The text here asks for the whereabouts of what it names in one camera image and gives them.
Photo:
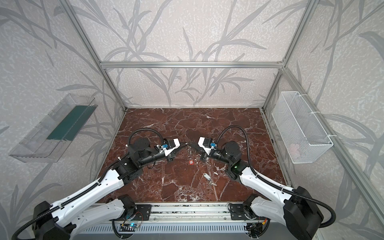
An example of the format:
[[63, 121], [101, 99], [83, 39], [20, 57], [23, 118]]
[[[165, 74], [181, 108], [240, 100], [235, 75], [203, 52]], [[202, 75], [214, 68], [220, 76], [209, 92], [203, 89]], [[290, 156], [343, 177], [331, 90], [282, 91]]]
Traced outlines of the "key with light tag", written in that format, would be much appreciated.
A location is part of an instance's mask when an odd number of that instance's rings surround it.
[[212, 178], [211, 178], [207, 173], [204, 173], [203, 176], [204, 176], [204, 178], [205, 178], [207, 181], [209, 181], [209, 182], [212, 181]]

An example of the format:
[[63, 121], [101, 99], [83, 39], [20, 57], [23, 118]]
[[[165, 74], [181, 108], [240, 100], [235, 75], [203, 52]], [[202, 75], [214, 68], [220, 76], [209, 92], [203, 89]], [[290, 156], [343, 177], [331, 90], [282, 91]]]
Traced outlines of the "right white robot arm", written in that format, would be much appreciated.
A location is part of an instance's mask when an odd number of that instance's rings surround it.
[[293, 189], [256, 172], [242, 161], [242, 152], [234, 141], [226, 143], [222, 149], [216, 148], [213, 142], [190, 143], [189, 146], [200, 153], [202, 160], [210, 158], [227, 164], [226, 172], [230, 179], [261, 194], [244, 202], [250, 219], [265, 217], [278, 222], [298, 240], [314, 237], [324, 216], [306, 189]]

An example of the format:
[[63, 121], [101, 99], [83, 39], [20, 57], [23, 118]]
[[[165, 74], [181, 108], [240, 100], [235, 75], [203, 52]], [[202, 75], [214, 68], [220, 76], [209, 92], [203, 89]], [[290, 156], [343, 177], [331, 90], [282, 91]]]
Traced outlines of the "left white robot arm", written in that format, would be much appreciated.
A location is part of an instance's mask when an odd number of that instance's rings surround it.
[[72, 195], [52, 204], [42, 202], [35, 207], [37, 221], [32, 230], [37, 240], [70, 240], [80, 232], [104, 221], [115, 220], [136, 212], [128, 196], [110, 203], [92, 205], [106, 195], [129, 184], [143, 173], [143, 168], [159, 160], [171, 161], [185, 147], [178, 139], [150, 146], [149, 139], [139, 138], [128, 145], [127, 154], [113, 163], [100, 178]]

